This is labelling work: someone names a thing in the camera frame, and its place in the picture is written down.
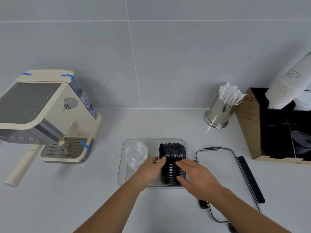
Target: forearm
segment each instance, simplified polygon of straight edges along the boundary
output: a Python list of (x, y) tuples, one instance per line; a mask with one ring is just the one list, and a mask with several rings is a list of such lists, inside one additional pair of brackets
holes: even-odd
[(262, 213), (258, 212), (229, 189), (222, 188), (211, 200), (239, 233), (290, 233)]
[(121, 233), (142, 189), (127, 181), (74, 233)]

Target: metal cup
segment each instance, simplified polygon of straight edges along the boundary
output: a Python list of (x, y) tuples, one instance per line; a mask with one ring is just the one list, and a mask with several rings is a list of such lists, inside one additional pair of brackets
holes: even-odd
[(242, 100), (236, 105), (227, 104), (219, 99), (217, 94), (211, 108), (204, 113), (204, 121), (213, 128), (226, 127), (228, 125), (230, 115), (233, 114), (236, 106), (241, 102)]

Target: hand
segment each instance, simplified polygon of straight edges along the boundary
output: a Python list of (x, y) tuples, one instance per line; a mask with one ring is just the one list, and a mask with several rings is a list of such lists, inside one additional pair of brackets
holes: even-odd
[(147, 159), (138, 168), (135, 174), (130, 178), (136, 183), (141, 185), (142, 190), (150, 183), (153, 182), (160, 174), (161, 168), (166, 162), (166, 157), (162, 157), (160, 161), (156, 162), (159, 158), (157, 156)]
[(177, 176), (177, 180), (190, 194), (200, 200), (210, 202), (224, 188), (207, 168), (195, 161), (183, 159), (176, 162), (176, 165), (190, 176), (191, 182), (181, 176)]

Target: portafilter handle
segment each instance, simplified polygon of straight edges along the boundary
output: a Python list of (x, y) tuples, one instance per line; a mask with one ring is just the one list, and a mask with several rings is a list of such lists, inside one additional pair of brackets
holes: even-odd
[(42, 145), (33, 145), (7, 177), (4, 184), (10, 187), (17, 187), (41, 148)]

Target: cream coffee machine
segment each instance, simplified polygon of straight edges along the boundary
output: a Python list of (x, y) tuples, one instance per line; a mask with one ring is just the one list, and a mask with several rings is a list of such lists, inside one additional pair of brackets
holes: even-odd
[(32, 161), (87, 160), (102, 117), (70, 70), (30, 70), (0, 97), (0, 139), (32, 144), (5, 180), (17, 187)]

